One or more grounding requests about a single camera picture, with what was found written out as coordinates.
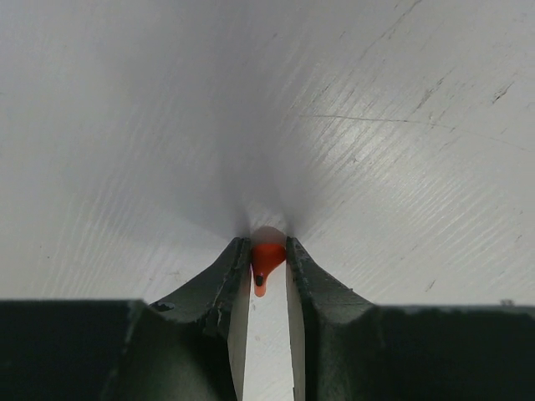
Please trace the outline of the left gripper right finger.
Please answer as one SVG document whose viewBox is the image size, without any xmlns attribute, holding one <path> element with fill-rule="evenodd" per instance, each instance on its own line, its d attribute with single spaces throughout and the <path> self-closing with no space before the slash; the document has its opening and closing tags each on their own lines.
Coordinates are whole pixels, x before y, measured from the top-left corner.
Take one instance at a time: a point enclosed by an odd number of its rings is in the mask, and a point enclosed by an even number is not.
<svg viewBox="0 0 535 401">
<path fill-rule="evenodd" d="M 414 306 L 378 306 L 326 272 L 296 237 L 286 240 L 287 299 L 296 400 L 416 400 L 408 367 L 390 360 L 388 314 Z"/>
</svg>

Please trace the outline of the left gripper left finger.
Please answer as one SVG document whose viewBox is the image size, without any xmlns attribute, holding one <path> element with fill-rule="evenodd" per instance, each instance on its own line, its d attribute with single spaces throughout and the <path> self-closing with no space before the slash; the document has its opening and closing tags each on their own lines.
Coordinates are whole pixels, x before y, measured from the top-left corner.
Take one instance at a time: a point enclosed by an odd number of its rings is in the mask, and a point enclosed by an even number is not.
<svg viewBox="0 0 535 401">
<path fill-rule="evenodd" d="M 235 237 L 209 267 L 151 304 L 104 300 L 122 327 L 100 399 L 241 400 L 250 262 L 250 239 Z"/>
</svg>

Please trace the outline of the red earbud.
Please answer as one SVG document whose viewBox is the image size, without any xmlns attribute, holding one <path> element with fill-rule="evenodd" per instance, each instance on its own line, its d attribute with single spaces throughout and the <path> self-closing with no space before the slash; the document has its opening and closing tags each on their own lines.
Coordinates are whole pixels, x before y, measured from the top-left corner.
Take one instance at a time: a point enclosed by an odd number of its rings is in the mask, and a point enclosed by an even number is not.
<svg viewBox="0 0 535 401">
<path fill-rule="evenodd" d="M 268 276 L 286 260 L 286 249 L 278 243 L 263 243 L 252 248 L 252 277 L 256 297 L 267 290 Z"/>
</svg>

